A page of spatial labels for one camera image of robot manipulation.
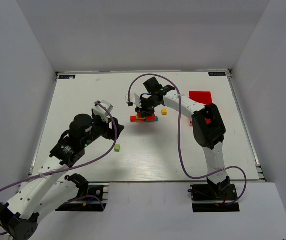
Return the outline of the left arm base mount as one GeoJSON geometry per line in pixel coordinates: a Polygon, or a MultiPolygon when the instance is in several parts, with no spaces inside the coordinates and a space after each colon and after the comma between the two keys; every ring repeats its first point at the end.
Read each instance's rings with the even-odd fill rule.
{"type": "Polygon", "coordinates": [[[109,184],[89,184],[87,195],[83,194],[79,200],[62,204],[56,212],[89,212],[102,213],[108,201],[109,184]]]}

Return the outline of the red arch block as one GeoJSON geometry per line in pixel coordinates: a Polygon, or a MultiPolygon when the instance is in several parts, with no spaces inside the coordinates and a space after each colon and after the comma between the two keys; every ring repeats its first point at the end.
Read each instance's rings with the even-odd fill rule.
{"type": "Polygon", "coordinates": [[[130,116],[130,122],[131,122],[131,123],[134,123],[134,122],[143,122],[143,121],[137,121],[137,120],[136,120],[136,116],[131,115],[131,116],[130,116]]]}

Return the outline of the teal long block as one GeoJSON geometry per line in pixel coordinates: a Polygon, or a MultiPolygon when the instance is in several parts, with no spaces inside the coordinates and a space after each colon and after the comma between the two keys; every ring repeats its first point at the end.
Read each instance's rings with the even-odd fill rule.
{"type": "Polygon", "coordinates": [[[157,121],[158,121],[158,117],[157,116],[144,119],[145,123],[152,123],[152,122],[157,122],[157,121]]]}

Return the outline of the yellow cube block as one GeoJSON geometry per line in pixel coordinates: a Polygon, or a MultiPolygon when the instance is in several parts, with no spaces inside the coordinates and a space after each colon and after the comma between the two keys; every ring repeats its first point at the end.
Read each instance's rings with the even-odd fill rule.
{"type": "Polygon", "coordinates": [[[161,110],[161,114],[162,114],[163,116],[165,116],[165,115],[167,114],[167,110],[166,110],[166,109],[162,109],[162,110],[161,110]]]}

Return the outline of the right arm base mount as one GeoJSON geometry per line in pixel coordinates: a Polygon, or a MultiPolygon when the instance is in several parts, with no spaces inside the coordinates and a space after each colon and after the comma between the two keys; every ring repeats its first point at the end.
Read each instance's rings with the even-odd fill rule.
{"type": "Polygon", "coordinates": [[[235,213],[239,212],[237,192],[234,184],[230,184],[218,196],[211,192],[207,184],[193,184],[187,190],[191,196],[193,213],[235,213]]]}

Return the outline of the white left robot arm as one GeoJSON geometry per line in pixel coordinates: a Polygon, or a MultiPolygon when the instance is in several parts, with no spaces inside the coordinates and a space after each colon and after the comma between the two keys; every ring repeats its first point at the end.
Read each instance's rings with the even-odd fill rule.
{"type": "Polygon", "coordinates": [[[78,168],[76,163],[85,155],[85,148],[103,137],[116,141],[124,126],[111,115],[113,106],[105,101],[96,102],[91,115],[74,117],[57,144],[50,151],[48,159],[38,174],[25,180],[26,185],[5,203],[0,202],[0,226],[13,239],[28,240],[35,233],[41,218],[68,201],[64,196],[75,184],[76,193],[84,194],[88,182],[75,173],[65,177],[65,185],[52,199],[44,199],[50,189],[68,171],[78,168]]]}

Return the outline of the red rectangular block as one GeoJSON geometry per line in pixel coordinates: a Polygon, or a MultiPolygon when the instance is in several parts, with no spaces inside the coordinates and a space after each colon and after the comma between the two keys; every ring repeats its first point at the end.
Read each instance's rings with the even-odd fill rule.
{"type": "Polygon", "coordinates": [[[148,122],[150,122],[150,121],[154,121],[154,120],[155,120],[155,118],[156,118],[156,117],[155,117],[155,115],[147,116],[147,117],[146,117],[146,119],[147,119],[147,121],[148,121],[148,122]]]}

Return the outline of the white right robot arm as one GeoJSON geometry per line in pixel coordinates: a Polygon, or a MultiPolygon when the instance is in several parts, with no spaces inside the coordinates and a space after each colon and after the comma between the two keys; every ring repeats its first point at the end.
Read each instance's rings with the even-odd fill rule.
{"type": "Polygon", "coordinates": [[[172,82],[162,86],[158,83],[156,74],[150,76],[151,78],[143,83],[147,92],[140,95],[129,94],[128,105],[136,105],[135,111],[143,118],[152,116],[158,106],[177,111],[177,143],[180,161],[182,161],[180,148],[181,116],[187,117],[192,122],[194,139],[202,147],[205,155],[207,185],[214,194],[220,194],[230,184],[230,179],[225,171],[222,153],[226,129],[217,106],[213,103],[203,105],[193,101],[182,95],[172,82]]]}

